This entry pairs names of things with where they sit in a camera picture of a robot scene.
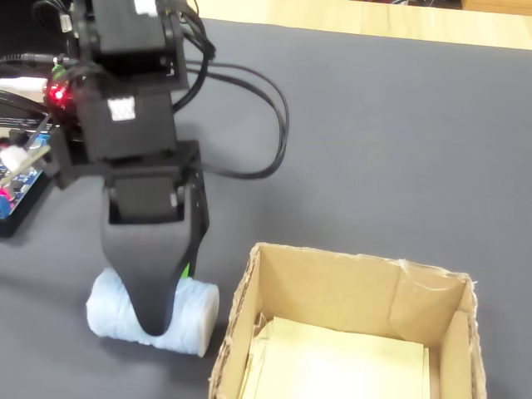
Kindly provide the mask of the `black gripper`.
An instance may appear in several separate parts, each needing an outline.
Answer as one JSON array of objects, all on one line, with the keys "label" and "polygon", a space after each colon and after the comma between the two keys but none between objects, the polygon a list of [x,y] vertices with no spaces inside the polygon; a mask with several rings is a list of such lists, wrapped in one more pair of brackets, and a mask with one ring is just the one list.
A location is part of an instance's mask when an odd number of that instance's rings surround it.
[{"label": "black gripper", "polygon": [[52,177],[64,190],[81,177],[104,179],[103,253],[126,287],[142,329],[169,328],[177,283],[193,278],[209,209],[196,140],[177,150],[113,161],[90,161],[85,143],[52,135]]}]

